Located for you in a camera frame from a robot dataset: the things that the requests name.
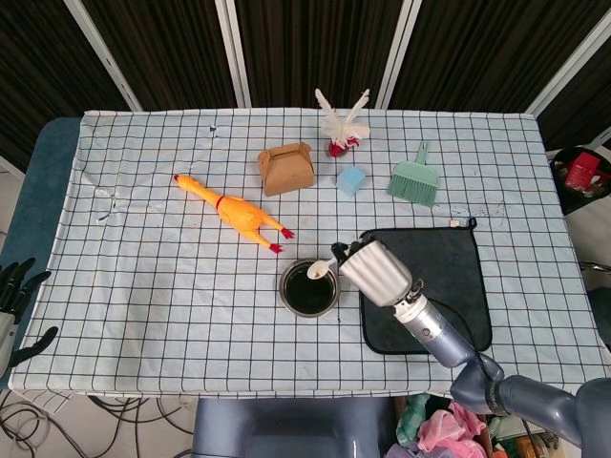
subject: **white spoon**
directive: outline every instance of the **white spoon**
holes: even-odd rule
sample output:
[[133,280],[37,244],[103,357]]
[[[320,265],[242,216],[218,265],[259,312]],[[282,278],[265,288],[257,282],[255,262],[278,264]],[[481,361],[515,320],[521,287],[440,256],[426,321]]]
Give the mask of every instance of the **white spoon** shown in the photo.
[[330,260],[317,260],[307,268],[307,277],[310,280],[319,280],[324,277],[331,265],[335,263],[336,259],[331,258]]

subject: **brush bristles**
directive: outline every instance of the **brush bristles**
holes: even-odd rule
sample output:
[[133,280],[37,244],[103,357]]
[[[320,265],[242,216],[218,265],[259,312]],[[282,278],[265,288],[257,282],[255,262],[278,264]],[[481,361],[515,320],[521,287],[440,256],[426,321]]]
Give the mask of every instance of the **brush bristles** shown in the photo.
[[437,187],[414,179],[394,175],[390,179],[388,192],[396,198],[404,198],[410,202],[433,207],[435,205]]

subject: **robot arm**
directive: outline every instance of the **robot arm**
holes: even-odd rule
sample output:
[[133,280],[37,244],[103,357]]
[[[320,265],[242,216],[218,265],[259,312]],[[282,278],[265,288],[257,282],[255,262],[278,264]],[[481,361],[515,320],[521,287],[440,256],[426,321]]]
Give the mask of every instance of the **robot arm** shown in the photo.
[[342,274],[377,306],[394,307],[396,319],[442,365],[465,365],[451,388],[457,402],[481,414],[513,413],[582,447],[583,456],[607,456],[611,440],[603,429],[611,423],[611,379],[585,384],[577,396],[519,375],[505,379],[498,363],[479,354],[437,311],[422,281],[412,281],[386,245],[369,238],[347,250],[343,243],[331,247]]

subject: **open tin can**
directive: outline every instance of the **open tin can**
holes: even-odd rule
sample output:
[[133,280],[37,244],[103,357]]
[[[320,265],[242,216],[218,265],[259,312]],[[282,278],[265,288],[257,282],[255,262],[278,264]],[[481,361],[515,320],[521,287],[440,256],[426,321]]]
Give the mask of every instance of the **open tin can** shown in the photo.
[[335,306],[340,297],[339,280],[333,270],[318,280],[307,277],[315,259],[296,260],[280,277],[279,291],[284,306],[295,315],[317,318]]

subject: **brush handle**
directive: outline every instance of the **brush handle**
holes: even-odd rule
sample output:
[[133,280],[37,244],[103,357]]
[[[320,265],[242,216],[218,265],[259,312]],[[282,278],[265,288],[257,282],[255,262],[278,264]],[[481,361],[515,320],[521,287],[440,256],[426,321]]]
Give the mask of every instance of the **brush handle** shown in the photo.
[[426,164],[428,153],[429,153],[429,142],[421,141],[420,148],[418,149],[418,156],[416,156],[416,163],[422,164],[422,165]]

